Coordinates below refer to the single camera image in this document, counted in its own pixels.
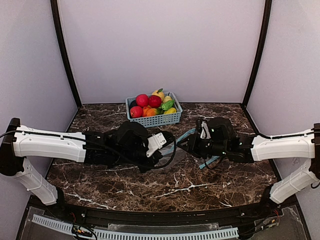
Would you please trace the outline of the clear zip top bag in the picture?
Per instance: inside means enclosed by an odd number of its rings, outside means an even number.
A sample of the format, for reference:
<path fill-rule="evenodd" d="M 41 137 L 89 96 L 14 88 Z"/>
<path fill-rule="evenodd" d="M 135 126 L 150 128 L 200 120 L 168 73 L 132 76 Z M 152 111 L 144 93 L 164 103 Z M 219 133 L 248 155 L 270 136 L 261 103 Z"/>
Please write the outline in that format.
<path fill-rule="evenodd" d="M 194 128 L 188 130 L 187 132 L 183 133 L 181 136 L 177 137 L 176 142 L 178 143 L 179 141 L 188 137 L 189 135 L 194 134 L 195 131 L 196 130 Z M 163 157 L 159 160 L 159 162 L 155 166 L 158 167 L 158 166 L 165 165 L 170 160 L 173 152 L 174 152 L 174 144 L 173 143 L 170 143 L 168 146 L 162 148 L 160 150 L 160 153 L 162 154 Z M 178 164 L 179 162 L 184 160 L 187 156 L 188 156 L 188 153 L 186 151 L 177 147 L 173 160 L 166 167 L 161 168 L 161 170 L 168 170 L 168 169 L 172 168 L 173 166 L 175 166 L 176 164 Z"/>

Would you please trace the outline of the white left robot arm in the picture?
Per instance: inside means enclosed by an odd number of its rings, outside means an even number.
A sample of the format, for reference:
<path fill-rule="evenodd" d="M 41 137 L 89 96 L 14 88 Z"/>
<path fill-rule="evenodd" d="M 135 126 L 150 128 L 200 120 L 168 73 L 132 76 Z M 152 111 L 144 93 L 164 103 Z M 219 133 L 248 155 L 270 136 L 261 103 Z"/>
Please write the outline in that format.
<path fill-rule="evenodd" d="M 29 128 L 21 125 L 20 119 L 12 118 L 0 137 L 0 173 L 15 178 L 46 206 L 63 203 L 64 193 L 45 180 L 28 157 L 65 159 L 108 168 L 131 164 L 145 172 L 155 168 L 162 158 L 160 150 L 168 142 L 164 133 L 150 135 L 141 124 L 129 121 L 105 133 L 63 133 Z"/>

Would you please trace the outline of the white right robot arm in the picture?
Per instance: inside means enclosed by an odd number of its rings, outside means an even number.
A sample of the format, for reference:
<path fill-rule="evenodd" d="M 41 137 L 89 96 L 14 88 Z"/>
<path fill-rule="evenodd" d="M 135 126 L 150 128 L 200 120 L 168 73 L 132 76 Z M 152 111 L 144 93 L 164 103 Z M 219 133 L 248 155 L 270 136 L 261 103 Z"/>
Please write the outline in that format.
<path fill-rule="evenodd" d="M 181 139 L 177 146 L 196 158 L 213 156 L 236 163 L 269 159 L 305 158 L 305 163 L 283 180 L 268 186 L 261 203 L 275 206 L 320 180 L 320 125 L 302 132 L 267 136 L 236 136 L 228 118 L 216 117 L 197 122 L 195 133 Z"/>

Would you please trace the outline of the yellow lemon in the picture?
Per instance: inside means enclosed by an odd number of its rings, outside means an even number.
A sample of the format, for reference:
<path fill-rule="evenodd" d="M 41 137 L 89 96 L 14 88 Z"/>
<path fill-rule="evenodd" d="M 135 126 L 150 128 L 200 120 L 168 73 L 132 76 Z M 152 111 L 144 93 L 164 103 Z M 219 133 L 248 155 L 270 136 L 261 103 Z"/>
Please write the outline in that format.
<path fill-rule="evenodd" d="M 168 110 L 166 110 L 165 112 L 164 112 L 164 114 L 165 115 L 167 115 L 167 114 L 174 114 L 174 113 L 176 113 L 177 112 L 177 110 L 174 108 L 174 107 L 171 107 L 171 108 L 169 108 Z"/>

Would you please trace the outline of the blue plastic basket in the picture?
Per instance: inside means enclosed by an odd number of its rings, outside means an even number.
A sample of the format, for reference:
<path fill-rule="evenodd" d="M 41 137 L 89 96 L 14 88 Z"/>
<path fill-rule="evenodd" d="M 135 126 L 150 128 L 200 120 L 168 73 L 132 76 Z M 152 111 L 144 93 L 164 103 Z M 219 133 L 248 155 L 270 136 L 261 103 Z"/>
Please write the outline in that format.
<path fill-rule="evenodd" d="M 130 122 L 137 122 L 143 125 L 145 128 L 159 127 L 164 125 L 173 125 L 177 124 L 181 120 L 183 109 L 173 92 L 165 92 L 165 96 L 170 96 L 174 100 L 173 107 L 176 109 L 176 113 L 170 114 L 159 114 L 155 116 L 146 116 L 146 117 L 138 117 L 131 118 L 130 115 L 130 105 L 136 99 L 135 97 L 128 97 L 125 99 L 125 107 L 127 119 Z"/>

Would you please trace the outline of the orange fruit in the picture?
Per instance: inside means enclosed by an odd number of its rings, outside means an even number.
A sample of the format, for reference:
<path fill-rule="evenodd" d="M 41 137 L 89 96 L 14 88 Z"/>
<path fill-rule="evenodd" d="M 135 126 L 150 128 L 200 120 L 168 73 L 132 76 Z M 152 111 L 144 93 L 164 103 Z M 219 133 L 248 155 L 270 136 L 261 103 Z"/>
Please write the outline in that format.
<path fill-rule="evenodd" d="M 158 108 L 152 108 L 149 106 L 142 108 L 142 117 L 153 117 L 158 114 Z"/>

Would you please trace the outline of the red apple top right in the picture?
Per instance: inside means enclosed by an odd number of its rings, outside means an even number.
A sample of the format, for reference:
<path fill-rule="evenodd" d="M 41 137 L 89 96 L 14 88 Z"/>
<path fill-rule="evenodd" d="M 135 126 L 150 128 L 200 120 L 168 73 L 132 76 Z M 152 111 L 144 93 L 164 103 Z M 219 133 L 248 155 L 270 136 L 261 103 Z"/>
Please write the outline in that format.
<path fill-rule="evenodd" d="M 149 98 L 148 98 L 148 105 L 151 107 L 151 108 L 159 108 L 162 104 L 162 99 L 161 97 L 157 96 L 157 95 L 151 95 Z"/>

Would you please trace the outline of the red apple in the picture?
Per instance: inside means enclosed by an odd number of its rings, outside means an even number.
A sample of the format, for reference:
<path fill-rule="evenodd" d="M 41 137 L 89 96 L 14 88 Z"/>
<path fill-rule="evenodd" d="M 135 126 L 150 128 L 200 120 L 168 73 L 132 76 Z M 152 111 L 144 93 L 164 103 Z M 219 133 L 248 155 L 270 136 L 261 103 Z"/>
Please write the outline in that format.
<path fill-rule="evenodd" d="M 130 109 L 130 116 L 131 118 L 140 118 L 143 115 L 143 109 L 140 106 L 133 106 Z"/>
<path fill-rule="evenodd" d="M 149 97 L 146 94 L 140 94 L 135 98 L 136 104 L 141 107 L 147 107 L 149 105 Z"/>
<path fill-rule="evenodd" d="M 151 95 L 149 98 L 148 98 L 148 105 L 151 107 L 151 108 L 159 108 L 162 104 L 162 99 L 161 97 L 157 96 L 157 95 Z"/>

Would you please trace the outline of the red apple front left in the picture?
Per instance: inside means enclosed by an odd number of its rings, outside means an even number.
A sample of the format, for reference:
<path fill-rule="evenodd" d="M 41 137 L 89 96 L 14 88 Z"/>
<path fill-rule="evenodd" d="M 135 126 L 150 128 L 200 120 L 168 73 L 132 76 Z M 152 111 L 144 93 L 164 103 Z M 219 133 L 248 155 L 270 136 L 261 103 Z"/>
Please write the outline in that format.
<path fill-rule="evenodd" d="M 131 118 L 140 118 L 143 115 L 143 109 L 140 106 L 133 106 L 130 109 L 130 116 Z"/>

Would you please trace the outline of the yellow pear with leaf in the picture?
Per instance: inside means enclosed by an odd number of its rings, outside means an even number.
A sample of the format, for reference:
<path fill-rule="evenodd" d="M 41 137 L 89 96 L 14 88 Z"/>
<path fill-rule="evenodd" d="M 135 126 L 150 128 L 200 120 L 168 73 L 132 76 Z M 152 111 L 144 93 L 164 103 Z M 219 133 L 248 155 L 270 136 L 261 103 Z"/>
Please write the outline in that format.
<path fill-rule="evenodd" d="M 160 97 L 162 101 L 163 101 L 164 98 L 165 98 L 165 94 L 164 94 L 162 88 L 155 90 L 151 95 L 152 95 L 152 96 L 158 96 L 158 97 Z"/>

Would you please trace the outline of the red apple top left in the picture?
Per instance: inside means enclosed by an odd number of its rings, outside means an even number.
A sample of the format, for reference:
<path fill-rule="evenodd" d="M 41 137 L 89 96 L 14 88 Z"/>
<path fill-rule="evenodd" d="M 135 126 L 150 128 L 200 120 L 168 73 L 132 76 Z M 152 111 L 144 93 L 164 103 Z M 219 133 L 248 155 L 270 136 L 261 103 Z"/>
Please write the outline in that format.
<path fill-rule="evenodd" d="M 135 98 L 136 104 L 141 107 L 147 107 L 149 105 L 149 97 L 146 94 L 140 94 Z"/>

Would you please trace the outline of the black front rail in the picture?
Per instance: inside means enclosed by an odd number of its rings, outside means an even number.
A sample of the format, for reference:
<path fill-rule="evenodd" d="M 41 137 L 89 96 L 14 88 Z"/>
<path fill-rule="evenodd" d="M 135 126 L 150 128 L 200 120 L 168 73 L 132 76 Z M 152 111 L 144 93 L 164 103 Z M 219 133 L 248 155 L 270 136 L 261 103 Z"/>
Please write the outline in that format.
<path fill-rule="evenodd" d="M 243 226 L 273 214 L 270 204 L 254 203 L 240 207 L 187 212 L 133 212 L 83 207 L 72 204 L 45 206 L 46 213 L 60 220 L 89 226 L 108 224 L 138 226 L 182 226 L 218 223 L 221 226 Z"/>

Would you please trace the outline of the right black frame post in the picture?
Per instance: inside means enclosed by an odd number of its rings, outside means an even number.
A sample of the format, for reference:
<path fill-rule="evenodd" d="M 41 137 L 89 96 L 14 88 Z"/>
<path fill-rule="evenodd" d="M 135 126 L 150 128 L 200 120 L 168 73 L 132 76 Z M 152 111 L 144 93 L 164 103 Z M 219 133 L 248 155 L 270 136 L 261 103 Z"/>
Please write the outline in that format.
<path fill-rule="evenodd" d="M 268 28 L 269 28 L 269 21 L 270 21 L 270 15 L 271 15 L 271 10 L 272 10 L 272 0 L 265 0 L 264 1 L 264 8 L 263 8 L 263 16 L 262 16 L 262 21 L 261 21 L 261 28 L 259 32 L 259 38 L 258 38 L 258 43 L 256 47 L 256 52 L 255 52 L 255 57 L 254 61 L 252 64 L 252 69 L 251 73 L 249 76 L 248 84 L 246 87 L 246 91 L 242 100 L 241 107 L 245 111 L 248 107 L 250 97 L 253 92 L 253 88 L 255 85 L 256 77 L 259 71 L 263 51 L 264 51 L 264 46 L 267 38 L 267 33 L 268 33 Z"/>

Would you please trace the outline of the black frame post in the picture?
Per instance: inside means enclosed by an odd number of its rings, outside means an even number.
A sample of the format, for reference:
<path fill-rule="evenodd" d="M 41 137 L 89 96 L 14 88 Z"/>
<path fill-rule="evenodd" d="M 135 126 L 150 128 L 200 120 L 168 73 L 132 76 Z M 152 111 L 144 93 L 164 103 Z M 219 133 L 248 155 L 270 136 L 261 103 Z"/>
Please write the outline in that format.
<path fill-rule="evenodd" d="M 256 47 L 256 52 L 255 52 L 255 57 L 254 61 L 252 64 L 252 69 L 251 73 L 249 76 L 248 84 L 246 87 L 246 91 L 242 100 L 241 107 L 245 111 L 248 107 L 250 97 L 253 92 L 253 88 L 255 85 L 256 77 L 259 71 L 263 51 L 264 51 L 264 46 L 267 38 L 267 33 L 268 33 L 268 28 L 269 28 L 269 21 L 270 21 L 270 15 L 271 15 L 271 10 L 272 10 L 272 0 L 265 0 L 264 1 L 264 8 L 263 8 L 263 16 L 262 16 L 262 21 L 261 21 L 261 28 L 259 32 L 259 38 L 258 38 L 258 43 Z"/>
<path fill-rule="evenodd" d="M 74 99 L 74 102 L 76 104 L 77 109 L 79 109 L 82 106 L 81 98 L 76 86 L 76 81 L 72 72 L 69 56 L 67 53 L 67 47 L 64 39 L 63 34 L 63 28 L 60 18 L 60 12 L 59 12 L 59 6 L 57 0 L 51 0 L 50 1 L 50 7 L 52 12 L 52 18 L 53 18 L 53 24 L 55 29 L 55 34 L 58 42 L 58 47 L 64 67 L 64 71 L 67 77 L 67 81 Z"/>

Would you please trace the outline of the left black frame post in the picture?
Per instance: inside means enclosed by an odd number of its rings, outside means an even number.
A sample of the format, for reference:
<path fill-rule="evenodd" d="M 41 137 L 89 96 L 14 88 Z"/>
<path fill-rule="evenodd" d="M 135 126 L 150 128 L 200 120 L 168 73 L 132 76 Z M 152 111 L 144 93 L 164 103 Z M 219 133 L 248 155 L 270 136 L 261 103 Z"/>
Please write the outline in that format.
<path fill-rule="evenodd" d="M 76 86 L 76 81 L 72 72 L 69 56 L 67 53 L 67 47 L 64 39 L 63 34 L 63 28 L 60 18 L 60 12 L 59 12 L 59 6 L 57 0 L 51 0 L 50 1 L 50 7 L 52 12 L 52 18 L 53 18 L 53 24 L 55 29 L 55 34 L 58 42 L 58 47 L 64 67 L 64 71 L 67 77 L 67 81 L 74 99 L 74 102 L 76 104 L 77 109 L 79 109 L 82 106 L 81 98 Z"/>

